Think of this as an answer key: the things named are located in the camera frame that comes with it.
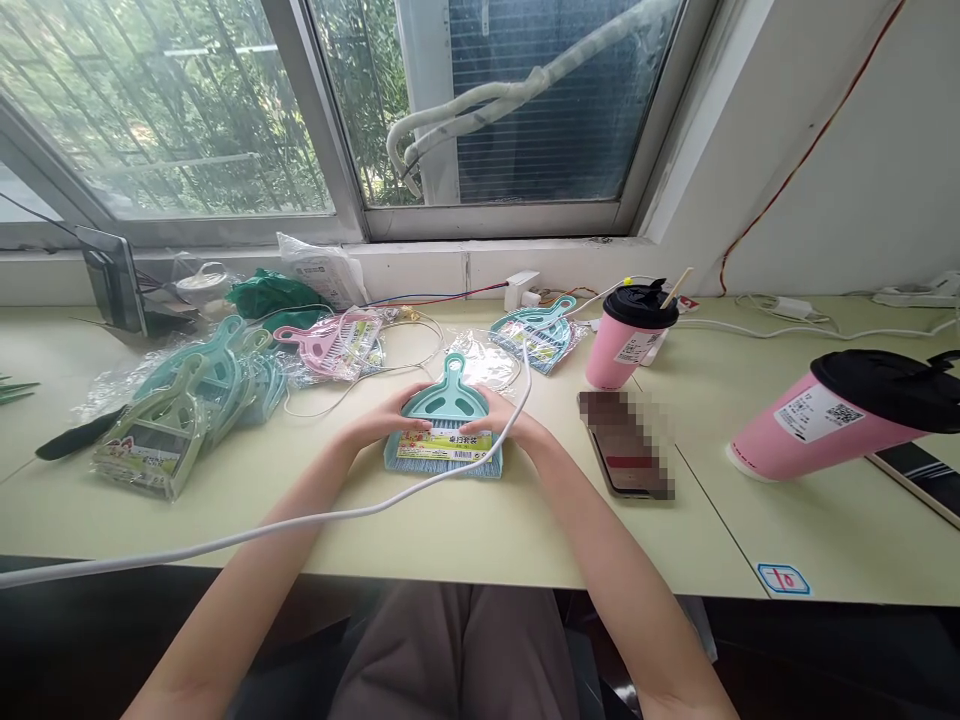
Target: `light green desk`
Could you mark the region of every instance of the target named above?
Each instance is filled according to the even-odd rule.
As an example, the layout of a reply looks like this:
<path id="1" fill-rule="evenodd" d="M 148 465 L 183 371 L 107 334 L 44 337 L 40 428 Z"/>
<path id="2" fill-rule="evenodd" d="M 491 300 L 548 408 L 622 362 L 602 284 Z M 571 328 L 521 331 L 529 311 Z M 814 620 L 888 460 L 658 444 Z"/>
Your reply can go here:
<path id="1" fill-rule="evenodd" d="M 498 303 L 485 301 L 445 303 L 429 310 L 450 330 L 485 328 L 502 314 L 502 306 L 498 310 Z M 18 375 L 26 377 L 29 365 L 33 378 L 52 384 L 66 377 L 65 368 L 82 368 L 82 373 L 72 375 L 70 397 L 51 394 L 0 407 L 4 428 L 21 426 L 12 437 L 6 431 L 0 434 L 4 470 L 22 465 L 38 444 L 67 427 L 68 408 L 82 399 L 90 380 L 113 367 L 124 352 L 106 332 L 74 327 L 66 320 L 69 314 L 74 311 L 38 312 L 24 321 L 29 328 L 11 320 L 12 314 L 0 316 L 5 339 L 11 327 L 17 329 L 16 344 L 24 360 L 13 368 Z M 435 342 L 433 333 L 423 327 L 390 330 L 385 336 L 388 363 L 415 362 L 429 354 Z M 58 361 L 48 357 L 58 353 Z M 586 389 L 583 370 L 588 354 L 589 344 L 578 348 L 550 378 L 534 373 L 529 412 L 567 447 L 675 592 L 766 597 L 697 479 L 675 454 L 670 458 L 676 469 L 674 502 L 621 501 L 607 493 L 575 400 L 576 393 Z M 433 377 L 440 368 L 437 358 L 430 368 Z M 281 410 L 261 428 L 235 431 L 198 463 L 173 505 L 92 477 L 89 453 L 57 463 L 34 460 L 0 484 L 0 554 L 116 557 L 194 544 L 253 527 L 334 428 L 423 377 L 414 371 L 370 378 L 323 418 L 300 419 Z M 299 412 L 321 410 L 340 392 L 342 388 L 303 391 L 293 406 Z M 361 456 L 338 508 L 382 501 L 413 482 L 410 476 L 387 473 L 381 452 L 377 446 Z M 8 455 L 14 458 L 11 462 L 6 461 Z M 378 515 L 329 526 L 306 571 L 582 587 L 566 542 L 541 500 L 531 464 L 510 443 L 504 459 L 507 470 L 499 481 L 453 480 Z M 221 566 L 231 553 L 207 555 L 192 564 Z"/>
<path id="2" fill-rule="evenodd" d="M 845 333 L 871 328 L 928 329 L 949 319 L 937 310 L 883 308 L 865 298 L 816 299 Z M 704 302 L 696 317 L 770 331 L 784 323 Z M 960 347 L 945 330 L 936 339 L 876 336 L 840 342 L 802 334 L 755 340 L 678 327 L 656 362 L 634 379 L 670 409 L 676 444 L 752 565 L 795 566 L 814 599 L 960 605 L 960 531 L 865 459 L 799 482 L 748 479 L 724 458 L 729 440 L 827 352 L 879 348 L 926 359 Z M 919 444 L 960 468 L 960 436 Z"/>
<path id="3" fill-rule="evenodd" d="M 0 308 L 0 375 L 41 383 L 32 397 L 0 405 L 0 483 L 73 426 L 71 410 L 97 375 L 125 360 L 136 364 L 133 351 L 81 320 L 100 316 L 93 308 Z"/>

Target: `floor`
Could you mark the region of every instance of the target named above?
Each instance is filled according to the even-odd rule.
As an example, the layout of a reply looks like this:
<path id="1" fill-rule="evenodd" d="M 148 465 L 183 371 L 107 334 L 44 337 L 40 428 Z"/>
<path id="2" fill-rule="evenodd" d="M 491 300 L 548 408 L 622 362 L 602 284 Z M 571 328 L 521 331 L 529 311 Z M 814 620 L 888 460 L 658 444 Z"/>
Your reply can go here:
<path id="1" fill-rule="evenodd" d="M 213 573 L 151 568 L 120 577 L 67 581 L 56 592 L 41 586 L 0 594 L 0 660 L 12 668 L 0 678 L 5 718 L 119 717 Z M 363 581 L 301 578 L 262 655 L 348 617 L 362 592 Z M 632 716 L 629 710 L 639 710 L 636 692 L 589 598 L 585 593 L 558 591 L 557 599 L 566 625 L 590 637 L 608 718 Z M 757 626 L 761 637 L 771 634 L 769 627 L 790 627 L 787 615 L 767 617 L 771 607 L 753 601 L 707 600 L 719 652 L 715 667 L 744 720 L 927 717 L 906 714 L 901 703 L 883 692 L 827 672 L 822 665 L 770 652 L 750 632 L 761 621 L 770 623 Z M 825 612 L 832 611 L 826 607 Z M 844 620 L 842 613 L 838 617 Z M 78 707 L 83 708 L 80 715 Z"/>

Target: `wooden straw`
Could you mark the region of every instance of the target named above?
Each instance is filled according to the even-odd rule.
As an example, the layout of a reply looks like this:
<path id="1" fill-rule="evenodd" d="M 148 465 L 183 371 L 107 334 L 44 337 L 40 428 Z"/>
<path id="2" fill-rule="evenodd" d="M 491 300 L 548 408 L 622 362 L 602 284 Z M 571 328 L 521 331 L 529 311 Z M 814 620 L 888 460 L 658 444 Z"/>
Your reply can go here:
<path id="1" fill-rule="evenodd" d="M 663 301 L 663 305 L 660 306 L 661 310 L 666 310 L 667 306 L 670 304 L 670 301 L 673 300 L 677 293 L 680 292 L 680 286 L 683 285 L 684 281 L 687 279 L 687 275 L 693 272 L 693 268 L 687 268 L 683 271 L 683 275 L 680 276 L 680 279 L 677 280 L 676 284 L 673 286 L 673 290 L 670 291 L 670 294 L 667 295 L 667 299 Z"/>

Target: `tree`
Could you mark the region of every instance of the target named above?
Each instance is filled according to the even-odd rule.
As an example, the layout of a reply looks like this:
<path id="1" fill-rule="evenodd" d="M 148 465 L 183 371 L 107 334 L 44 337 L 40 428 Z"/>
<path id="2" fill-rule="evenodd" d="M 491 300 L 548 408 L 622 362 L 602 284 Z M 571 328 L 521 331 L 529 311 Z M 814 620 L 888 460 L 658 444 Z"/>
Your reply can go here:
<path id="1" fill-rule="evenodd" d="M 392 0 L 314 9 L 368 200 L 412 201 Z M 0 0 L 0 93 L 120 216 L 332 212 L 273 44 L 259 0 Z"/>

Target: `hand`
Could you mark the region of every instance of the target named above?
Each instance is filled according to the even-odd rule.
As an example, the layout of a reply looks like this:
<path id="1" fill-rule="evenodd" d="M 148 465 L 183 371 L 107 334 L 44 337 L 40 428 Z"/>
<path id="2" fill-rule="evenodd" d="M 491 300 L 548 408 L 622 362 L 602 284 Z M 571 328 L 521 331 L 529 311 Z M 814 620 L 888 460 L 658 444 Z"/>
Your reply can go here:
<path id="1" fill-rule="evenodd" d="M 503 428 L 506 427 L 507 421 L 510 419 L 510 416 L 513 415 L 516 407 L 505 397 L 483 385 L 476 385 L 473 389 L 483 395 L 487 401 L 487 405 L 490 407 L 490 411 L 486 417 L 480 418 L 479 420 L 472 420 L 466 425 L 462 425 L 460 432 L 464 435 L 476 435 L 481 430 L 489 430 L 492 433 L 500 435 L 503 433 Z M 539 433 L 545 432 L 547 432 L 547 430 L 540 423 L 527 415 L 527 413 L 522 412 L 510 430 L 510 437 L 522 446 L 528 440 L 535 438 Z"/>
<path id="2" fill-rule="evenodd" d="M 360 451 L 398 430 L 429 430 L 433 427 L 433 423 L 429 420 L 405 418 L 400 414 L 400 410 L 410 398 L 431 385 L 434 383 L 417 383 L 391 395 L 373 410 L 346 425 L 340 431 L 338 441 Z"/>

